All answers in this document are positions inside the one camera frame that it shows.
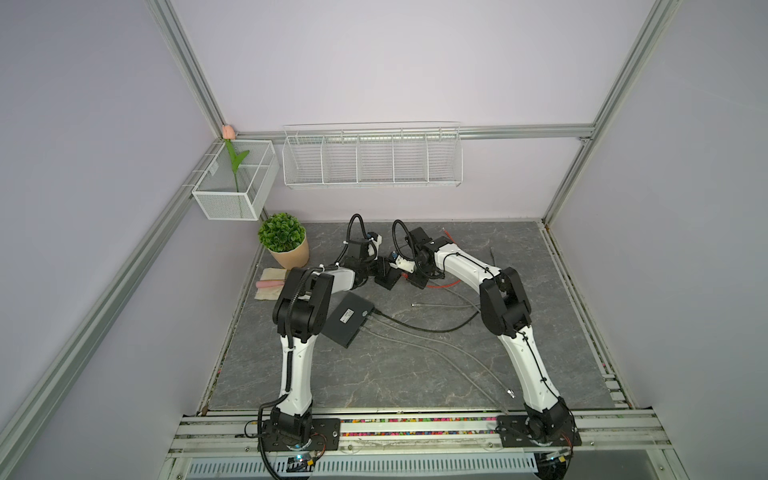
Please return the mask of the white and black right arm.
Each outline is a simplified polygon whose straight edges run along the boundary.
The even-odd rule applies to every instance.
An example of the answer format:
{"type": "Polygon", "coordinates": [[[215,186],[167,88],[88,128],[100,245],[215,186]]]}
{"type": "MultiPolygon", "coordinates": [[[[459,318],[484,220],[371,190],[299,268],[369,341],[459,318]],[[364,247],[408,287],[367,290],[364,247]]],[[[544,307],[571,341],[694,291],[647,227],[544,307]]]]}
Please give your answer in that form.
{"type": "Polygon", "coordinates": [[[421,227],[410,230],[401,220],[395,220],[391,230],[395,253],[390,265],[409,281],[424,287],[429,279],[452,275],[477,293],[483,324],[502,343],[522,387],[528,437],[542,446],[558,440],[578,445],[573,413],[537,349],[531,303],[519,273],[483,262],[445,236],[431,238],[421,227]]]}

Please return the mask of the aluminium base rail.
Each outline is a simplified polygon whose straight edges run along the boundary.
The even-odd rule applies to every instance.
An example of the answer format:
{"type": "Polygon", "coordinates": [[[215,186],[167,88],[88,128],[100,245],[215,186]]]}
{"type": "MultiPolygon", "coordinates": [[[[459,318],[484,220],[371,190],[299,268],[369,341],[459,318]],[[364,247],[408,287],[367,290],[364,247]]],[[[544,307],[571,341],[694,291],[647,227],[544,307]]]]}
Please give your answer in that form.
{"type": "Polygon", "coordinates": [[[581,410],[538,444],[521,414],[492,410],[330,410],[307,440],[257,430],[251,411],[182,419],[164,479],[683,479],[650,410],[581,410]]]}

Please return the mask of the pink tulip artificial flower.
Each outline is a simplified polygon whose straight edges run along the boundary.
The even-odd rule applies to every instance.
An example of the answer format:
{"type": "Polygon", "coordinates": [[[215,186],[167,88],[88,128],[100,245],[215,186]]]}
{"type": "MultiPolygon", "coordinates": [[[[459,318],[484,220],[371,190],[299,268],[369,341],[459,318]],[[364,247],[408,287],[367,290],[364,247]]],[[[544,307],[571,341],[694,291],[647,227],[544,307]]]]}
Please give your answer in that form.
{"type": "Polygon", "coordinates": [[[222,138],[225,143],[226,150],[228,152],[231,164],[231,171],[235,183],[235,190],[240,192],[238,171],[243,161],[249,156],[249,150],[238,151],[234,145],[234,141],[237,138],[237,133],[231,125],[223,125],[221,127],[222,138]]]}

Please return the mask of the black ribbed network switch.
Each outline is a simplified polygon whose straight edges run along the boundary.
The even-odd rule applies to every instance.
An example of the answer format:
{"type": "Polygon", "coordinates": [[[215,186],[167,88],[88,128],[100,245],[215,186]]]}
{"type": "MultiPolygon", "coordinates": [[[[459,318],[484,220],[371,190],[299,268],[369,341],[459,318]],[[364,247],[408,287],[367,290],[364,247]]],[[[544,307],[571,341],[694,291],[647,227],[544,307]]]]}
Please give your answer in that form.
{"type": "Polygon", "coordinates": [[[374,280],[377,285],[387,290],[392,290],[401,276],[402,273],[398,268],[392,267],[389,263],[385,262],[377,268],[374,280]]]}

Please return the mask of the green plant in beige pot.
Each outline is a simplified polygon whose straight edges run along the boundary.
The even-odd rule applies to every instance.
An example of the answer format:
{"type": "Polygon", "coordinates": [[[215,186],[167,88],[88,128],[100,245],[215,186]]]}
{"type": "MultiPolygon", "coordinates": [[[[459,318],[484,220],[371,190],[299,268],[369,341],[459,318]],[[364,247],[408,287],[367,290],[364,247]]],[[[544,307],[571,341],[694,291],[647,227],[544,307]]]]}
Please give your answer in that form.
{"type": "Polygon", "coordinates": [[[286,270],[304,267],[309,261],[306,229],[293,215],[282,212],[270,216],[261,223],[258,237],[286,270]]]}

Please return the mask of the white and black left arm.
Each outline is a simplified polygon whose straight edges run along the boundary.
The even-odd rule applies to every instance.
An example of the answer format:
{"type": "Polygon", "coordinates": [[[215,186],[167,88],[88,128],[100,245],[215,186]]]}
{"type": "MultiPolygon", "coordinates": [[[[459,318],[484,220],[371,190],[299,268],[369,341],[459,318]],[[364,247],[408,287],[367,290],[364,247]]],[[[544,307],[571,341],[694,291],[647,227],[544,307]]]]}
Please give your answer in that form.
{"type": "Polygon", "coordinates": [[[369,231],[359,213],[347,223],[343,247],[328,266],[293,268],[275,303],[272,319],[282,351],[278,398],[259,407],[269,419],[257,434],[286,440],[291,449],[311,444],[311,373],[314,347],[329,314],[331,297],[364,285],[373,275],[382,238],[369,231]]]}

